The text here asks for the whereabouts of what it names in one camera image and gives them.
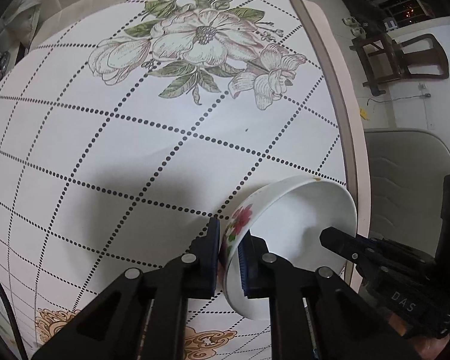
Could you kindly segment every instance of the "red flower pattern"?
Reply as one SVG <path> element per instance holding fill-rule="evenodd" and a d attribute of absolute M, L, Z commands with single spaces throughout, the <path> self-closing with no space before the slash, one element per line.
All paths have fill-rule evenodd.
<path fill-rule="evenodd" d="M 252 205 L 249 204 L 245 208 L 240 207 L 233 213 L 232 215 L 232 218 L 234 219 L 232 231 L 233 235 L 237 236 L 240 233 L 240 231 L 242 231 L 243 227 L 245 227 L 247 223 L 250 221 L 250 218 L 252 216 L 251 208 Z"/>

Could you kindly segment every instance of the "screw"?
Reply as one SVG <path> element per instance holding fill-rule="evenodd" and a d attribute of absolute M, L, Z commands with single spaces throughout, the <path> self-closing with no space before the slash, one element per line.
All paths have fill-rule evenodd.
<path fill-rule="evenodd" d="M 127 279 L 136 279 L 140 276 L 140 269 L 130 268 L 125 271 L 125 277 Z"/>
<path fill-rule="evenodd" d="M 334 275 L 334 272 L 327 266 L 320 267 L 318 269 L 318 274 L 325 279 L 329 279 Z"/>
<path fill-rule="evenodd" d="M 197 260 L 197 256 L 192 253 L 187 253 L 182 256 L 182 261 L 186 264 L 191 264 Z"/>
<path fill-rule="evenodd" d="M 277 261 L 277 256 L 275 256 L 273 253 L 264 253 L 262 255 L 262 260 L 266 263 L 274 263 Z"/>

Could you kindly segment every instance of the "floral bowl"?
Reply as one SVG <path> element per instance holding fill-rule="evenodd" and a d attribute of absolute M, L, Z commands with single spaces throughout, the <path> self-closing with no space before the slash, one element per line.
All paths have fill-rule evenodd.
<path fill-rule="evenodd" d="M 248 230 L 263 238 L 271 253 L 298 268 L 315 271 L 328 266 L 339 274 L 345 259 L 320 244 L 320 233 L 333 226 L 355 236 L 356 225 L 351 195 L 333 181 L 298 175 L 260 188 L 233 213 L 222 237 L 219 260 L 228 303 L 245 318 L 270 318 L 268 299 L 243 295 L 237 249 Z"/>

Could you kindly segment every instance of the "floral tablecloth pattern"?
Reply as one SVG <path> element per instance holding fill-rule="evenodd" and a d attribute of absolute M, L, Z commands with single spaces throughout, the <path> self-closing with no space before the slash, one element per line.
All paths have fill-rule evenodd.
<path fill-rule="evenodd" d="M 225 231 L 252 192 L 304 172 L 346 183 L 289 0 L 130 0 L 52 36 L 0 83 L 0 281 L 27 351 L 128 267 L 164 266 L 209 217 Z M 185 352 L 267 360 L 270 326 L 217 288 L 190 300 Z"/>

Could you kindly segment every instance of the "black cable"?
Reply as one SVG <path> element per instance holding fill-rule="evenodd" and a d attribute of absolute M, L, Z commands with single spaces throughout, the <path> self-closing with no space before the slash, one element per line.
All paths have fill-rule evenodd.
<path fill-rule="evenodd" d="M 368 103 L 370 103 L 370 100 L 372 100 L 373 102 L 376 102 L 376 103 L 391 103 L 392 101 L 395 101 L 395 100 L 402 100 L 402 99 L 413 99 L 414 97 L 431 97 L 431 95 L 430 95 L 430 93 L 424 93 L 424 94 L 418 94 L 418 95 L 416 95 L 416 96 L 408 96 L 408 97 L 397 97 L 396 99 L 392 99 L 392 100 L 382 100 L 382 101 L 378 101 L 378 100 L 375 100 L 375 99 L 372 99 L 372 98 L 368 98 L 368 101 L 367 101 L 367 105 L 368 105 Z"/>
<path fill-rule="evenodd" d="M 15 338 L 15 343 L 17 344 L 18 352 L 22 360 L 28 360 L 27 352 L 25 351 L 25 346 L 23 345 L 22 336 L 20 335 L 20 330 L 18 328 L 17 320 L 13 314 L 12 306 L 8 301 L 7 294 L 0 283 L 0 299 L 2 299 L 3 305 L 5 306 L 5 311 L 7 312 L 8 320 L 10 321 L 10 326 L 12 328 L 13 337 Z"/>

